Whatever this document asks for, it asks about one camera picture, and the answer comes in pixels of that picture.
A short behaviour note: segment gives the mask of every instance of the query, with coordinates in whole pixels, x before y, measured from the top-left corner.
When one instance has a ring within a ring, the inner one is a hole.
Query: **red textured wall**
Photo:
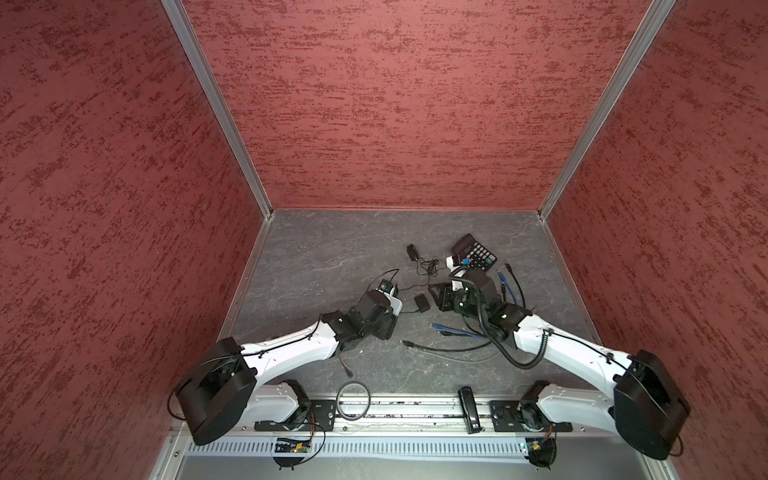
[[[146,478],[260,213],[159,1],[5,2],[0,65],[0,478]]]
[[[768,477],[767,78],[767,3],[678,0],[549,220],[604,342],[693,406],[684,478]]]
[[[649,3],[184,2],[276,207],[516,210],[549,191]]]

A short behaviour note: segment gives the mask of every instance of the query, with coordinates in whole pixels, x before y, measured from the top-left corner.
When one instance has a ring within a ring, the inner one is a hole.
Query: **gray ring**
[[[363,390],[366,391],[366,395],[368,396],[368,405],[366,405],[366,408],[360,413],[359,415],[347,415],[346,413],[341,411],[341,407],[339,406],[339,400],[341,399],[341,394],[344,393],[344,390],[348,389],[350,386],[359,386]],[[339,413],[341,418],[345,419],[348,422],[355,422],[356,420],[360,420],[362,417],[366,416],[366,413],[368,413],[368,409],[371,408],[371,392],[368,390],[368,387],[363,385],[362,382],[347,382],[342,387],[341,390],[339,390],[339,393],[336,394],[336,411]]]

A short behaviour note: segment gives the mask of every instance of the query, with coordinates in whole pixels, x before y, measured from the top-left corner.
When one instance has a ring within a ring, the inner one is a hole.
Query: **calculator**
[[[475,238],[467,233],[451,249],[451,254],[461,265],[485,272],[496,263],[496,255],[482,246]]]

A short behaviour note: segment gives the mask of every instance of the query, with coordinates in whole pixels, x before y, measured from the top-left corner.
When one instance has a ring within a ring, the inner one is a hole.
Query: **metal corner post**
[[[650,47],[654,38],[656,38],[656,34],[659,32],[664,20],[667,19],[675,1],[653,0],[651,2],[634,36],[630,40],[627,50],[624,51],[624,55],[622,55],[616,70],[614,70],[614,74],[605,86],[598,104],[595,105],[592,115],[587,120],[578,140],[576,140],[576,145],[574,145],[573,150],[568,155],[568,159],[566,159],[558,177],[554,180],[547,197],[544,198],[544,202],[541,203],[541,207],[538,210],[541,219],[546,220],[549,217],[558,199],[563,194],[565,186],[573,177],[578,165],[581,163],[587,150],[589,150],[590,145],[592,145],[592,141],[598,135],[603,123],[608,118],[611,110],[613,110],[630,78],[632,78],[645,52]]]
[[[200,85],[202,85],[206,97],[208,97],[210,106],[214,110],[219,125],[221,125],[221,130],[224,132],[224,136],[227,137],[227,141],[230,143],[230,147],[237,159],[237,163],[240,164],[240,168],[243,170],[243,175],[245,175],[248,186],[253,192],[253,196],[256,198],[256,202],[259,204],[259,208],[266,219],[272,215],[272,205],[270,204],[269,198],[266,196],[266,191],[261,184],[259,174],[253,166],[253,162],[250,159],[243,138],[237,130],[230,109],[227,107],[224,96],[221,94],[214,73],[210,70],[210,65],[205,58],[200,42],[197,40],[197,35],[194,33],[189,16],[187,16],[187,11],[184,9],[181,0],[161,1],[163,8],[165,8],[165,12],[168,14],[170,23],[174,26],[174,30],[181,42],[181,46],[184,47],[184,51],[187,53],[187,58],[189,58],[189,61],[192,64],[192,69],[194,69],[197,79],[200,81]]]

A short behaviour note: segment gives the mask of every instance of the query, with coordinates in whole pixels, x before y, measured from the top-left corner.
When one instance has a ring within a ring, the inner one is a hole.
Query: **coiled black cable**
[[[475,298],[477,300],[477,309],[478,309],[478,322],[480,323],[480,329],[485,334],[486,338],[488,338],[488,340],[491,343],[493,343],[497,349],[499,349],[499,351],[502,353],[504,358],[507,359],[508,362],[510,362],[512,365],[516,366],[521,370],[530,370],[533,367],[537,366],[544,359],[544,354],[547,352],[547,342],[549,341],[549,332],[547,331],[541,332],[541,346],[538,347],[538,353],[536,353],[536,356],[533,357],[533,359],[530,362],[525,362],[525,363],[519,362],[514,357],[512,357],[512,355],[509,354],[507,349],[504,348],[502,343],[499,342],[496,339],[496,337],[491,335],[491,333],[488,331],[488,327],[485,324],[485,308],[483,306],[483,298],[478,286],[471,280],[468,280],[463,276],[456,276],[453,273],[448,275],[448,278],[450,280],[461,282],[462,285],[469,285],[475,289]]]

